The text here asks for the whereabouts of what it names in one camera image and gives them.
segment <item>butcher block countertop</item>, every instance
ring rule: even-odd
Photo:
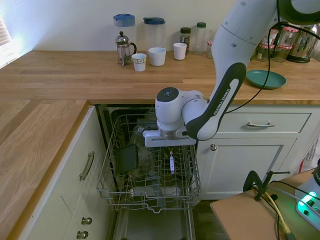
[[[268,68],[252,61],[248,69]],[[287,84],[263,90],[253,104],[320,105],[320,63],[271,62]],[[0,239],[16,239],[31,216],[91,104],[153,104],[159,90],[198,90],[207,98],[215,67],[189,53],[144,72],[117,64],[107,51],[31,51],[0,69]],[[259,89],[244,82],[233,101]]]
[[[178,61],[166,53],[163,66],[147,64],[143,72],[117,64],[112,51],[31,51],[0,69],[0,99],[83,99],[92,104],[153,104],[166,87],[198,90],[209,97],[216,82],[215,66],[205,54],[189,53]],[[268,69],[251,61],[248,70]],[[273,62],[271,71],[287,83],[263,90],[253,104],[320,105],[320,63]],[[243,104],[259,89],[247,81],[233,104]]]
[[[0,239],[17,239],[88,110],[86,100],[0,100]]]

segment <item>yellow cable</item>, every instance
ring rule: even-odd
[[[281,215],[281,213],[280,213],[280,210],[279,210],[279,208],[277,207],[275,201],[272,199],[272,197],[271,197],[267,192],[265,192],[264,194],[265,194],[265,195],[267,196],[267,198],[270,200],[270,202],[272,203],[272,205],[273,205],[276,213],[279,215],[279,218],[280,218],[280,220],[281,220],[284,233],[290,234],[291,231],[290,231],[288,225],[286,224],[284,218],[282,217],[282,215]]]

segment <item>teal plate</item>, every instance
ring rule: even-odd
[[[249,83],[261,88],[266,81],[267,74],[268,71],[266,70],[251,70],[246,73],[246,77]],[[263,89],[278,89],[286,82],[284,76],[271,71]]]

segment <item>french press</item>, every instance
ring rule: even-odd
[[[123,31],[116,37],[115,43],[118,53],[118,64],[124,66],[131,63],[130,45],[134,47],[133,54],[137,53],[137,46],[133,42],[129,42],[129,38],[124,35]]]

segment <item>silver handle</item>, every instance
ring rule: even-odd
[[[91,169],[91,166],[92,166],[92,164],[94,162],[94,158],[95,158],[95,152],[94,151],[88,153],[88,160],[86,161],[84,170],[83,170],[82,173],[79,174],[80,181],[81,180],[85,180],[86,177],[88,176],[88,173],[89,173],[89,171]]]
[[[271,124],[270,122],[268,122],[267,124],[252,124],[251,122],[248,122],[246,125],[248,127],[254,128],[271,128],[275,126],[275,124]]]
[[[90,225],[92,224],[92,218],[91,217],[83,217],[82,220],[81,220],[81,224],[82,225]]]
[[[211,144],[211,145],[210,145],[210,150],[211,150],[211,151],[214,152],[214,151],[216,151],[217,149],[218,149],[218,147],[217,147],[215,144]]]
[[[76,233],[76,239],[86,239],[89,236],[87,231],[78,231]]]

